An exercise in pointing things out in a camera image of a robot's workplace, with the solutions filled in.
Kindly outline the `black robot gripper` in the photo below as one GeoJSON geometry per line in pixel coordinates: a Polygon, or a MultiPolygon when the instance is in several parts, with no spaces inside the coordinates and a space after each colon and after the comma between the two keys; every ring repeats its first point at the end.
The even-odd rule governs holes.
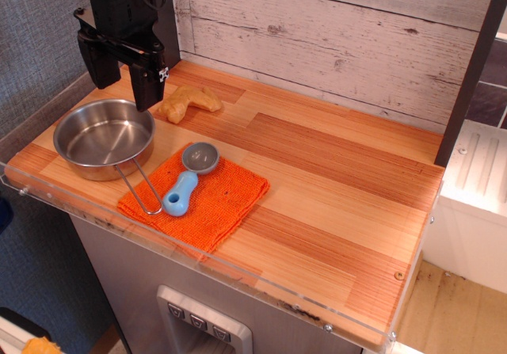
{"type": "Polygon", "coordinates": [[[105,89],[120,80],[119,62],[129,66],[136,108],[147,111],[163,99],[164,46],[154,34],[156,0],[90,0],[78,8],[78,46],[94,85],[105,89]]]}

